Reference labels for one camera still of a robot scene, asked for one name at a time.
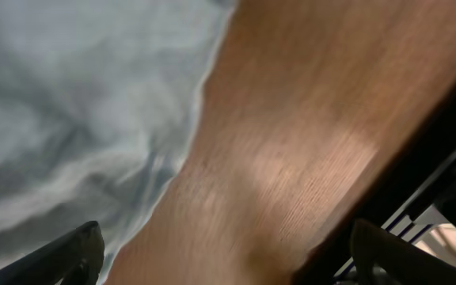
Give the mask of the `light blue t-shirt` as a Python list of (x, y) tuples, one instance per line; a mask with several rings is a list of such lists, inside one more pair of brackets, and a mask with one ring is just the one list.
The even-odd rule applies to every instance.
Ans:
[(0, 0), (0, 269), (96, 221), (108, 278), (189, 154), (236, 6)]

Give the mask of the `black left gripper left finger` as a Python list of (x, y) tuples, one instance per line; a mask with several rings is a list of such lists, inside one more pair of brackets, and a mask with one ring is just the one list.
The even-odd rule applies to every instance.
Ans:
[(0, 285), (96, 285), (105, 243), (96, 221), (89, 221), (0, 269)]

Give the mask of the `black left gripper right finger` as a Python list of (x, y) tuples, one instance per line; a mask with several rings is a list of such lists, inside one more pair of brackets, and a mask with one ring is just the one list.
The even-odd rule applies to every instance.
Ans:
[(401, 284), (456, 285), (456, 267), (362, 219), (352, 228), (350, 250), (362, 285), (375, 284), (375, 265)]

